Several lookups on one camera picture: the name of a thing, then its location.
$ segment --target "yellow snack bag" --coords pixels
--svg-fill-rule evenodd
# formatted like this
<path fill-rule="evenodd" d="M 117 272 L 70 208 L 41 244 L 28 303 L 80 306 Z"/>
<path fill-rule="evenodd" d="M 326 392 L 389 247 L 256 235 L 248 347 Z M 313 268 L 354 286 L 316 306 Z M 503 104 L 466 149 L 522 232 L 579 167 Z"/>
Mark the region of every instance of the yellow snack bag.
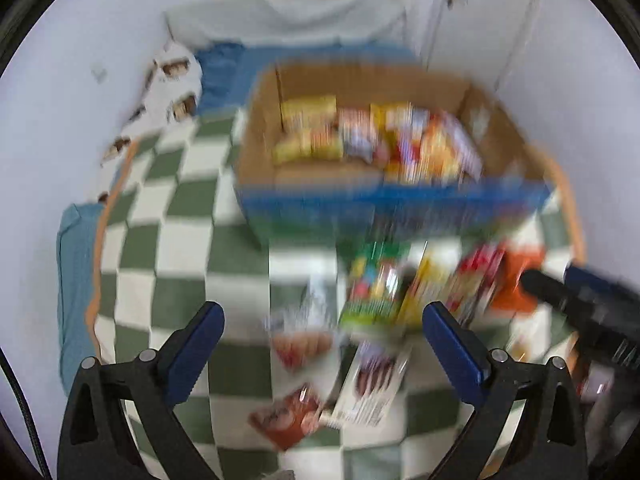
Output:
<path fill-rule="evenodd" d="M 273 162 L 284 164 L 299 158 L 342 158 L 342 139 L 334 130 L 335 96 L 300 98 L 280 105 L 287 136 L 273 149 Z"/>
<path fill-rule="evenodd" d="M 380 132 L 387 134 L 411 127 L 411 103 L 394 103 L 388 105 L 371 105 L 374 124 Z"/>
<path fill-rule="evenodd" d="M 335 95 L 290 99 L 280 105 L 282 124 L 288 134 L 315 129 L 335 121 Z"/>
<path fill-rule="evenodd" d="M 415 278 L 404 296 L 400 307 L 397 324 L 411 327 L 422 326 L 422 310 L 431 301 L 442 301 L 442 293 L 449 273 L 434 263 L 430 254 L 426 253 L 420 261 Z"/>

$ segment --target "green and white checkered mat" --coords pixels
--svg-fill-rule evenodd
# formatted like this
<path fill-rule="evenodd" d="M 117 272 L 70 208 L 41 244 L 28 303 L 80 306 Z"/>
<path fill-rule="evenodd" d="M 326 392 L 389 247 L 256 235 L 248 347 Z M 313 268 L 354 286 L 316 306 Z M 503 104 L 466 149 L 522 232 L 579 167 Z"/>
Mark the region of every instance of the green and white checkered mat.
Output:
<path fill-rule="evenodd" d="M 271 353 L 263 329 L 270 310 L 299 301 L 311 275 L 325 276 L 341 305 L 344 267 L 335 250 L 261 249 L 255 242 L 232 185 L 243 124 L 242 110 L 227 110 L 140 143 L 104 238 L 95 326 L 103 359 L 122 362 L 145 348 L 160 348 L 205 300 L 217 301 L 225 311 L 225 332 L 175 415 L 222 480 L 252 480 L 278 468 L 292 468 L 298 480 L 400 480 L 431 472 L 470 413 L 421 335 L 408 337 L 414 345 L 410 366 L 382 427 L 323 428 L 278 453 L 247 424 L 250 412 L 305 380 L 329 394 L 336 377 L 346 373 L 354 346 L 297 375 L 287 373 Z M 549 272 L 561 275 L 571 259 L 557 197 L 516 238 L 544 240 Z M 430 240 L 432 250 L 454 261 L 473 243 Z M 412 248 L 416 263 L 423 245 Z M 477 328 L 489 347 L 503 346 L 510 330 L 527 333 L 539 358 L 566 337 L 561 322 L 542 307 L 530 320 L 485 317 Z M 508 443 L 518 413 L 514 410 L 500 444 Z M 132 402 L 127 414 L 146 466 L 165 478 Z"/>

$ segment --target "blue cushion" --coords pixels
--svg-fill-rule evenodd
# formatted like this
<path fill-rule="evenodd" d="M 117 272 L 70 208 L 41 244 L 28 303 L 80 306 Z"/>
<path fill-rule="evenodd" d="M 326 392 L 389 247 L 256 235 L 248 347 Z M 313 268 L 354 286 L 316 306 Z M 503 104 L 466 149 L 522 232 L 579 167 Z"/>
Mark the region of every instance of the blue cushion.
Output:
<path fill-rule="evenodd" d="M 383 43 L 324 44 L 318 46 L 254 46 L 219 43 L 201 50 L 202 97 L 198 113 L 214 108 L 244 105 L 260 72 L 285 60 L 365 59 L 385 62 L 418 62 L 406 47 Z"/>

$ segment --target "blue gripper pad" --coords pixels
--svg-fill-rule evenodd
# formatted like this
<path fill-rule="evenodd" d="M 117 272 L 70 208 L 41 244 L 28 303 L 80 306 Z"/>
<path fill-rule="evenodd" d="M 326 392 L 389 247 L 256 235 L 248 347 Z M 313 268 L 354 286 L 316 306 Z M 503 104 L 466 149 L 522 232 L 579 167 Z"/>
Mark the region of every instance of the blue gripper pad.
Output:
<path fill-rule="evenodd" d="M 428 304 L 422 311 L 422 331 L 460 400 L 475 408 L 482 406 L 482 370 L 452 327 L 443 319 L 436 303 Z"/>
<path fill-rule="evenodd" d="M 187 400 L 224 329 L 222 307 L 207 301 L 185 329 L 172 334 L 172 337 L 178 336 L 175 339 L 181 342 L 182 347 L 176 349 L 173 360 L 163 373 L 164 402 L 169 408 Z M 181 335 L 186 335 L 184 341 L 181 341 Z"/>

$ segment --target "orange package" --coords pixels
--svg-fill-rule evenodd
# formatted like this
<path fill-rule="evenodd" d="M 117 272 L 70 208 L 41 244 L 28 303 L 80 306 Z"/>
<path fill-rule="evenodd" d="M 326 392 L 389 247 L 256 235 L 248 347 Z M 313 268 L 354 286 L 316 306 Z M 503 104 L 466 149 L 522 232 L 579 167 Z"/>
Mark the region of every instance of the orange package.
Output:
<path fill-rule="evenodd" d="M 545 259 L 544 248 L 507 250 L 502 260 L 502 279 L 491 308 L 530 314 L 538 306 L 537 298 L 519 286 L 520 275 L 527 269 L 539 269 Z"/>

